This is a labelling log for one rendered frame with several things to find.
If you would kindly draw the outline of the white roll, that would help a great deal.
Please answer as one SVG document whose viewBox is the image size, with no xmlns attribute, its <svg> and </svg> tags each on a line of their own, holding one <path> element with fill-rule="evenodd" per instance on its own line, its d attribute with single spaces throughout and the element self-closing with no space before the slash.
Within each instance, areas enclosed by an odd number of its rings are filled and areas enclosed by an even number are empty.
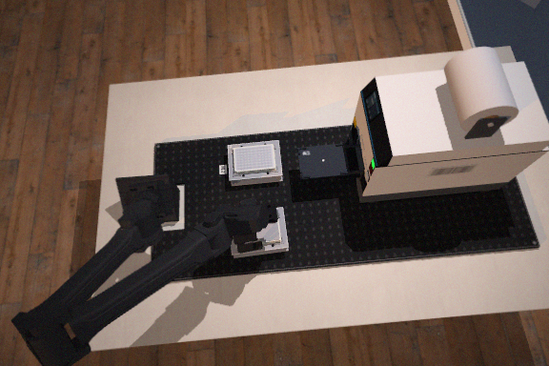
<svg viewBox="0 0 549 366">
<path fill-rule="evenodd" d="M 465 132 L 490 115 L 507 117 L 501 126 L 518 116 L 517 103 L 495 49 L 477 47 L 463 51 L 447 62 L 444 73 Z"/>
</svg>

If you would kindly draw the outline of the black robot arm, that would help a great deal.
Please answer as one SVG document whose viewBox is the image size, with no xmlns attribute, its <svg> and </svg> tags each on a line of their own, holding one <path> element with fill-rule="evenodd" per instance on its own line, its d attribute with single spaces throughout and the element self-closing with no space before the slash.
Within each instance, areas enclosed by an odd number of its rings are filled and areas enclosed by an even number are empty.
<svg viewBox="0 0 549 366">
<path fill-rule="evenodd" d="M 89 342 L 107 325 L 189 269 L 224 253 L 233 235 L 258 233 L 279 218 L 273 203 L 220 205 L 174 247 L 88 300 L 129 256 L 144 253 L 164 236 L 167 212 L 158 184 L 130 185 L 128 194 L 131 203 L 112 239 L 48 299 L 11 320 L 42 366 L 72 366 L 92 351 Z M 79 341 L 70 338 L 67 323 Z"/>
</svg>

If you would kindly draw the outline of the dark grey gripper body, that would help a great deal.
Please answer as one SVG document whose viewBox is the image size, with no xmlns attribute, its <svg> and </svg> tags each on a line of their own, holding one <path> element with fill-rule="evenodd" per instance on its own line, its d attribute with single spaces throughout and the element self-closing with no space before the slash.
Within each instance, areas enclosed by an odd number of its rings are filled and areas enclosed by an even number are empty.
<svg viewBox="0 0 549 366">
<path fill-rule="evenodd" d="M 240 201 L 240 205 L 256 205 L 256 199 L 253 197 L 253 198 L 249 198 L 249 199 L 245 199 L 245 200 L 242 200 Z M 245 253 L 245 252 L 249 252 L 249 251 L 253 251 L 254 250 L 254 241 L 257 241 L 257 237 L 256 237 L 256 233 L 255 234 L 247 234 L 247 235 L 234 235 L 234 244 L 237 245 L 237 251 L 239 253 Z M 246 242 L 250 242 L 252 241 L 251 243 L 247 243 L 245 244 Z"/>
</svg>

